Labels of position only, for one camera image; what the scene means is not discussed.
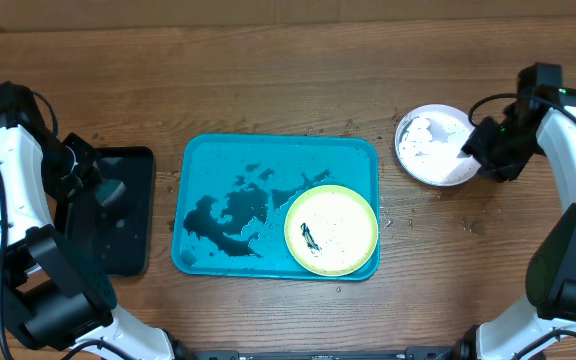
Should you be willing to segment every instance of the blue tray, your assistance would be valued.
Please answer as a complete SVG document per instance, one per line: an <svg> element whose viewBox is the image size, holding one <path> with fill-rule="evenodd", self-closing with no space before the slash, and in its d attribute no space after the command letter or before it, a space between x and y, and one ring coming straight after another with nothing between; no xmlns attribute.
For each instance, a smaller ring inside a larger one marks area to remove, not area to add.
<svg viewBox="0 0 576 360"><path fill-rule="evenodd" d="M172 260L193 275L365 280L379 265L379 244L354 273L319 276L290 255L284 219L300 194L324 184L356 191L378 214L378 180L377 152L361 139L197 136L184 152Z"/></svg>

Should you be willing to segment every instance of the wire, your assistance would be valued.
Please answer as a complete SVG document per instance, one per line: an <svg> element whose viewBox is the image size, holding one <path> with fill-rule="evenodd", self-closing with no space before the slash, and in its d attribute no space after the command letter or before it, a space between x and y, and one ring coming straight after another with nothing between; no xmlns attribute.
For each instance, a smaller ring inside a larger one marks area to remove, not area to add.
<svg viewBox="0 0 576 360"><path fill-rule="evenodd" d="M556 338L557 341L560 341L560 336L561 335L566 335L566 336L572 336L576 338L576 332L574 331L570 331L570 330L562 330L562 329L555 329L551 332L549 332L548 334L540 337L539 339L537 339L535 342L533 342L532 344L526 346L523 350L521 350L520 352L516 353L513 356L513 360L520 360L522 357L526 356L527 354L533 352L535 349L537 349L538 347L542 346L543 344L545 344L548 340L552 339L552 338Z"/></svg>
<svg viewBox="0 0 576 360"><path fill-rule="evenodd" d="M33 91L32 94L40 98L41 101L43 101L44 104L46 104L48 107L48 110L50 111L50 117L52 117L52 134L57 137L57 134L59 134L59 122L57 121L57 115L55 115L55 112L52 110L52 106L50 106L48 100L46 100L46 98L40 93Z"/></svg>
<svg viewBox="0 0 576 360"><path fill-rule="evenodd" d="M0 348L5 360L12 360L8 342L6 341L6 331L4 330L4 263L6 261L6 249L8 248L8 211L6 209L6 191L4 188L4 178L0 169L0 212L1 212L1 242L0 242Z"/></svg>
<svg viewBox="0 0 576 360"><path fill-rule="evenodd" d="M468 112L468 121L474 127L477 127L478 125L475 124L475 122L472 120L472 116L473 116L473 113L475 112L475 110L477 110L477 108L479 108L481 105L483 105L489 101L497 100L497 99L523 99L523 100L536 101L538 103L550 106L551 108L559 111L560 113L564 114L568 119L570 119L570 121L572 121L576 125L576 117L573 114L571 114L568 110L566 110L563 106L561 106L559 104L555 104L553 102L550 102L550 101L548 101L544 98L538 97L538 96L521 95L521 94L518 95L518 94L513 94L513 93L504 93L504 94L492 95L492 96L488 96L486 98L483 98L483 99L477 101L477 103L475 103L475 105L473 105L472 108L470 108L470 111Z"/></svg>
<svg viewBox="0 0 576 360"><path fill-rule="evenodd" d="M73 356L75 356L78 352L80 352L81 350L83 350L84 348L87 348L89 346L97 346L98 348L105 348L106 350L119 356L122 360L134 360L132 357L128 356L125 352L121 351L118 347L116 347L112 344L109 344L103 340L85 341L85 342L77 345L76 347L74 347L72 350L70 350L70 352L68 354L66 354L66 356L61 358L61 360L69 360Z"/></svg>
<svg viewBox="0 0 576 360"><path fill-rule="evenodd" d="M4 301L3 301L3 291L4 291L4 269L5 269L5 260L6 260L6 252L8 249L8 210L6 208L6 190L4 188L4 178L1 174L0 169L0 213L1 213L1 242L0 242L0 348L1 353L4 355L5 360L13 360L12 354L10 353L10 348L8 347L8 341L6 340L6 331L4 327ZM97 345L100 348L106 348L108 351L114 353L115 355L119 356L123 360L134 360L130 356L126 355L123 351L119 348L115 347L112 344L108 344L103 340L89 340L86 341L75 348L73 348L63 359L68 360L75 356L78 352L82 349Z"/></svg>

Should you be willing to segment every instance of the cream plate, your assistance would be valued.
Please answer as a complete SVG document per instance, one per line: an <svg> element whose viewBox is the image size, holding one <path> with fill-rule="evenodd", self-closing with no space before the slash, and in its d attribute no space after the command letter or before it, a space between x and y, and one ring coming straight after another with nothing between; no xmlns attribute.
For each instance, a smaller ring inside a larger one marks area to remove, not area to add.
<svg viewBox="0 0 576 360"><path fill-rule="evenodd" d="M299 196L286 215L284 235L295 260L322 276L347 275L362 267L379 236L370 204L337 185L318 186Z"/></svg>

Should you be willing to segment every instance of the wooden tabletop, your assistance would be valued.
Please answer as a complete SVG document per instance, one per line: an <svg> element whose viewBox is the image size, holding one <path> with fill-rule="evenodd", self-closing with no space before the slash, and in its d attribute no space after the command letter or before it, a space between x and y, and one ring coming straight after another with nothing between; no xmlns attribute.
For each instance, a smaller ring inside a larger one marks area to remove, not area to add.
<svg viewBox="0 0 576 360"><path fill-rule="evenodd" d="M153 150L150 266L113 283L121 305L200 350L452 345L510 306L561 214L546 159L535 156L512 183L475 179L439 189L404 172L392 139L411 109L440 103L467 111L484 96L513 91L519 70L535 61L562 64L566 86L576 87L576 18L0 34L0 82L46 96L61 134ZM379 216L392 225L381 230L375 275L339 283L177 270L169 224L188 141L205 132L310 129L366 139L379 153ZM19 359L58 357L11 346ZM576 358L576 340L547 354Z"/></svg>

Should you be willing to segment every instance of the black cable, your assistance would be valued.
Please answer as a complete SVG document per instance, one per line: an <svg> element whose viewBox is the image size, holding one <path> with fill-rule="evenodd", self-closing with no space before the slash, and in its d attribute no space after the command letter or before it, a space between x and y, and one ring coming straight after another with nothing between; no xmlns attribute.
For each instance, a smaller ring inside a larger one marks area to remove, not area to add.
<svg viewBox="0 0 576 360"><path fill-rule="evenodd" d="M556 329L556 330L553 330L553 331L549 332L548 334L540 337L539 339L537 339L532 344L526 346L523 350L516 353L512 359L513 360L520 360L522 357L531 353L532 351L534 351L538 347L542 346L543 344L545 344L548 340L550 340L552 338L557 338L557 341L559 341L559 337L561 335L572 336L572 337L576 338L576 332L574 332L574 331Z"/></svg>
<svg viewBox="0 0 576 360"><path fill-rule="evenodd" d="M84 348L87 348L89 346L97 346L98 348L105 348L106 350L112 352L113 354L119 356L120 358L122 358L123 360L134 360L132 357L128 356L125 352L121 351L118 347L112 345L112 344L108 344L107 342L103 341L103 340L88 340L85 341L79 345L77 345L76 347L74 347L72 350L70 350L70 352L68 354L66 354L66 356L64 356L63 358L61 358L61 360L69 360L72 359L73 356L75 356L78 352L80 352L81 350L83 350Z"/></svg>
<svg viewBox="0 0 576 360"><path fill-rule="evenodd" d="M550 101L548 101L544 98L538 97L538 96L521 95L521 94L518 95L518 94L512 94L512 93L492 95L492 96L488 96L487 98L483 98L483 99L477 101L477 103L475 103L475 105L473 105L472 108L470 108L470 111L468 112L468 121L474 127L477 127L477 124L475 124L475 122L472 120L472 116L473 116L473 113L475 112L475 110L477 110L477 108L480 107L481 105L483 105L489 101L497 100L497 99L523 99L523 100L536 101L538 103L544 104L546 106L550 106L551 108L559 111L560 113L564 114L568 119L570 119L570 121L572 121L576 125L576 117L573 114L571 114L568 110L566 110L563 106L555 104L553 102L550 102Z"/></svg>
<svg viewBox="0 0 576 360"><path fill-rule="evenodd" d="M0 348L5 360L12 360L8 342L6 341L6 331L4 329L4 263L6 260L6 249L8 248L8 211L6 209L6 191L4 188L4 178L0 169L0 212L1 212L1 242L0 242Z"/></svg>
<svg viewBox="0 0 576 360"><path fill-rule="evenodd" d="M50 111L50 117L52 117L52 134L57 137L57 134L59 134L59 123L57 122L57 115L55 115L55 112L52 110L52 106L50 106L48 100L46 100L46 98L40 93L33 91L32 94L40 98L41 101L43 101L44 104L46 104L48 107L48 110Z"/></svg>
<svg viewBox="0 0 576 360"><path fill-rule="evenodd" d="M1 353L4 355L5 360L13 360L12 354L10 353L10 348L8 347L8 341L6 340L6 331L4 327L4 301L3 301L3 291L4 291L4 269L6 260L6 250L8 249L8 210L6 208L6 191L4 188L4 178L1 174L0 169L0 213L1 213L1 242L0 242L0 348ZM119 348L108 344L102 340L89 340L86 341L75 348L73 348L63 359L68 360L75 356L82 349L96 345L98 347L106 348L108 351L119 356L123 360L134 360L130 356L126 355Z"/></svg>

